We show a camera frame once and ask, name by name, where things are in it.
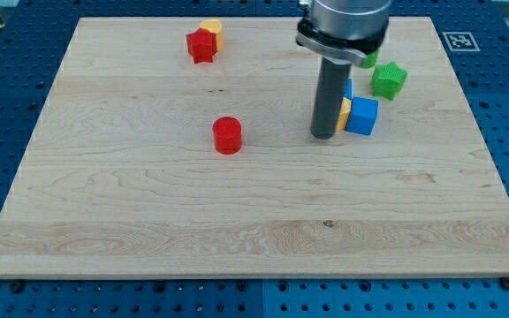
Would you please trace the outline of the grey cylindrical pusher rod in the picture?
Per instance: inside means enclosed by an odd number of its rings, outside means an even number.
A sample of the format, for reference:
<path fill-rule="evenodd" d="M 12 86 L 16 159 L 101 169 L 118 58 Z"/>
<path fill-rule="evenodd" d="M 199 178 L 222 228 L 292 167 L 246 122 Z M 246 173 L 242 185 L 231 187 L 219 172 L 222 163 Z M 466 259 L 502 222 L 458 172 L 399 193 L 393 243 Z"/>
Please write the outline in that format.
<path fill-rule="evenodd" d="M 336 64 L 322 58 L 310 126 L 310 132 L 317 139 L 328 140 L 337 131 L 350 71 L 350 64 Z"/>

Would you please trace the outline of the green block behind arm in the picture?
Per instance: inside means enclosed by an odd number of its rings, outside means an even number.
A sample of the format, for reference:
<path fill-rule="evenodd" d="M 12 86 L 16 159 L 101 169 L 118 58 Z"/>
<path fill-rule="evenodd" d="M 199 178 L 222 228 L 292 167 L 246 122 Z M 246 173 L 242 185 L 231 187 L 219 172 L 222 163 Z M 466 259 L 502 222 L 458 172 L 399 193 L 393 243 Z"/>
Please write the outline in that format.
<path fill-rule="evenodd" d="M 367 57 L 362 61 L 361 64 L 358 64 L 358 67 L 361 69 L 369 69 L 376 65 L 376 61 L 379 56 L 380 49 L 375 50 L 374 52 L 367 55 Z"/>

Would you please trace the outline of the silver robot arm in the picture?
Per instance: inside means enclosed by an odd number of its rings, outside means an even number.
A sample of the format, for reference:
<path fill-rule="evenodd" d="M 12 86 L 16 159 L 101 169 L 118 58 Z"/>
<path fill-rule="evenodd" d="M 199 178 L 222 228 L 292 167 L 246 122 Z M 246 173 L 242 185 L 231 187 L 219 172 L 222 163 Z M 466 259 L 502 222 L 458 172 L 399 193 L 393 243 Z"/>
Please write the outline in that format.
<path fill-rule="evenodd" d="M 295 41 L 321 57 L 310 132 L 328 140 L 337 131 L 352 66 L 362 66 L 383 44 L 391 0 L 299 0 Z"/>

